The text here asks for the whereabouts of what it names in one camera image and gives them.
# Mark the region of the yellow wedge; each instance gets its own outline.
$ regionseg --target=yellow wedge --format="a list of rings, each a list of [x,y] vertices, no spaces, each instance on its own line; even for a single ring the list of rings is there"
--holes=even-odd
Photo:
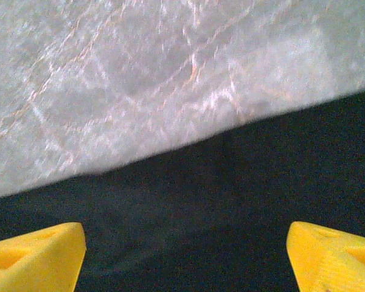
[[[301,292],[365,292],[365,238],[293,222],[287,251]]]
[[[80,223],[0,241],[0,292],[74,291],[86,251]]]

